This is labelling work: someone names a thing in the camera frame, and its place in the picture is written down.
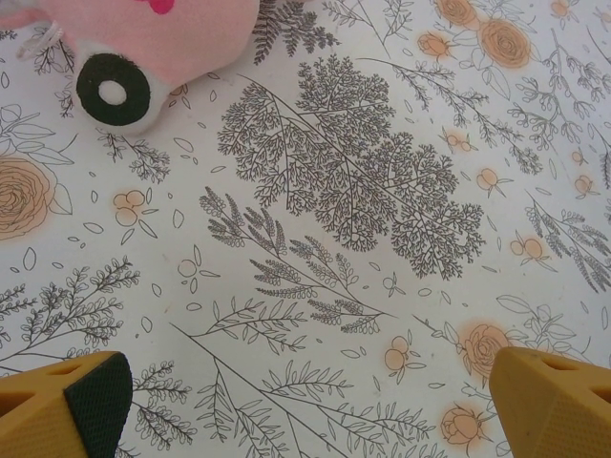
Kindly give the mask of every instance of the stuffed animal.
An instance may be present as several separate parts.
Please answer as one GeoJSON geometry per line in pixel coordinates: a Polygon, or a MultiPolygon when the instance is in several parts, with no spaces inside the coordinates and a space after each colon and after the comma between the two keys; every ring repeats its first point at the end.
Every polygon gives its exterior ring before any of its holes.
{"type": "Polygon", "coordinates": [[[259,2],[0,0],[0,29],[51,22],[18,56],[36,56],[62,39],[75,54],[74,105],[108,132],[138,134],[175,88],[241,55],[259,2]]]}

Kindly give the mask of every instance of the fern illustration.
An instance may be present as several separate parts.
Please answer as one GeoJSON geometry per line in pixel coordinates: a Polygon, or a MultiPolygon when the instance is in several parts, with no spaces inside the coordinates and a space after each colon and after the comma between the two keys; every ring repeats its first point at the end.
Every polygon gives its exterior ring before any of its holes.
{"type": "Polygon", "coordinates": [[[390,235],[420,278],[462,274],[484,243],[478,205],[450,200],[452,160],[408,133],[390,133],[389,85],[346,58],[302,64],[297,108],[252,82],[223,117],[220,150],[241,179],[258,183],[263,207],[283,199],[314,212],[345,248],[369,251],[390,235]]]}
{"type": "Polygon", "coordinates": [[[300,44],[309,53],[313,53],[316,47],[324,49],[339,45],[332,33],[316,26],[317,19],[315,12],[304,11],[303,3],[279,4],[276,0],[262,0],[259,21],[253,31],[257,36],[255,64],[261,64],[269,56],[278,38],[283,39],[286,52],[291,57],[300,44]]]}
{"type": "Polygon", "coordinates": [[[264,208],[260,213],[251,208],[241,213],[230,196],[225,201],[212,189],[206,188],[206,191],[200,205],[213,217],[208,226],[212,237],[232,248],[254,243],[270,257],[264,262],[251,260],[260,272],[255,279],[272,286],[258,288],[259,292],[282,299],[317,299],[319,294],[330,294],[341,305],[310,302],[316,310],[311,315],[313,320],[340,325],[343,332],[379,331],[378,318],[390,315],[359,301],[352,293],[351,287],[359,277],[344,255],[332,256],[322,243],[310,236],[305,241],[291,240],[288,248],[283,226],[264,208]],[[289,252],[301,259],[305,267],[290,257],[289,252]]]}
{"type": "Polygon", "coordinates": [[[608,237],[586,224],[582,215],[562,210],[561,219],[557,219],[532,199],[533,206],[526,208],[526,215],[538,236],[545,239],[559,258],[572,258],[594,291],[606,291],[611,286],[611,248],[607,244],[608,237]],[[594,252],[602,255],[604,260],[597,258],[594,252]]]}

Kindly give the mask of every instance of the leaf illustration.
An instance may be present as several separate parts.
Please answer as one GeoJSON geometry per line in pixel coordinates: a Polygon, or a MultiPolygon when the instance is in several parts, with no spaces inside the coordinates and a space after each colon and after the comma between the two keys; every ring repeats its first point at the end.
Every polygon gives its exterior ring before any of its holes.
{"type": "Polygon", "coordinates": [[[174,215],[172,216],[172,223],[174,224],[174,227],[176,229],[180,229],[182,227],[182,224],[184,223],[184,214],[181,212],[181,210],[174,210],[174,215]]]}
{"type": "Polygon", "coordinates": [[[342,350],[342,354],[352,360],[358,360],[361,357],[361,354],[354,350],[342,350]]]}
{"type": "Polygon", "coordinates": [[[551,324],[547,332],[554,339],[571,339],[576,336],[573,331],[558,323],[551,324]]]}
{"type": "Polygon", "coordinates": [[[153,239],[157,238],[157,234],[155,233],[155,231],[143,219],[139,219],[137,222],[147,236],[153,239]]]}
{"type": "Polygon", "coordinates": [[[516,296],[499,296],[496,301],[507,310],[514,313],[531,313],[530,305],[516,296]]]}
{"type": "Polygon", "coordinates": [[[56,215],[71,215],[73,213],[73,202],[70,198],[70,193],[66,186],[61,183],[57,183],[55,186],[55,194],[53,195],[53,201],[49,206],[49,210],[56,215]]]}
{"type": "Polygon", "coordinates": [[[607,327],[609,327],[609,311],[607,310],[607,307],[602,308],[601,322],[602,322],[602,330],[606,331],[607,327]]]}
{"type": "Polygon", "coordinates": [[[85,222],[83,226],[92,234],[100,235],[104,233],[104,228],[95,222],[85,222]]]}
{"type": "Polygon", "coordinates": [[[36,266],[36,252],[32,249],[32,247],[29,247],[28,250],[26,251],[26,254],[23,257],[23,268],[26,269],[28,272],[31,272],[35,266],[36,266]]]}

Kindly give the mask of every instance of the botanical print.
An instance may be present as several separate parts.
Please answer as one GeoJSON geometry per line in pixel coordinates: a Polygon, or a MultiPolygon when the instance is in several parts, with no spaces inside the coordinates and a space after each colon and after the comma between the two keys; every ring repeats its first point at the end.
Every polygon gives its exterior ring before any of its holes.
{"type": "Polygon", "coordinates": [[[138,137],[1,32],[0,377],[124,352],[116,458],[511,457],[500,349],[611,367],[609,14],[264,0],[138,137]]]}

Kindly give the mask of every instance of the yellow plastic block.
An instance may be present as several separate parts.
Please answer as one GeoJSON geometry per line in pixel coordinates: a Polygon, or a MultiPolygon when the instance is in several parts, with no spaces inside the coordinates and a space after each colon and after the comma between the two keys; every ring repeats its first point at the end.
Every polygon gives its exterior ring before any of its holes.
{"type": "MultiPolygon", "coordinates": [[[[106,414],[105,418],[92,418],[87,408],[88,401],[96,403],[100,399],[104,400],[103,392],[91,393],[89,386],[95,384],[99,386],[103,378],[109,376],[108,370],[104,372],[104,370],[100,371],[100,368],[116,355],[125,361],[120,354],[100,352],[0,379],[0,457],[88,458],[93,456],[91,452],[87,452],[84,433],[89,433],[96,421],[116,418],[115,412],[120,417],[124,410],[124,396],[118,401],[122,406],[117,410],[111,406],[106,412],[110,411],[112,415],[106,414]],[[79,391],[79,388],[83,386],[92,394],[91,400],[81,395],[82,389],[79,391]],[[71,392],[76,393],[73,403],[67,401],[71,392]]],[[[116,364],[112,369],[115,370],[113,374],[116,374],[116,364]]],[[[131,400],[131,378],[126,380],[128,377],[122,375],[116,378],[119,378],[118,385],[123,389],[123,393],[126,382],[130,384],[128,389],[131,400]]],[[[97,411],[104,411],[104,408],[98,408],[97,411]]],[[[100,429],[102,433],[105,432],[104,427],[100,429]]]]}
{"type": "Polygon", "coordinates": [[[611,457],[611,370],[503,348],[490,391],[515,458],[611,457]]]}

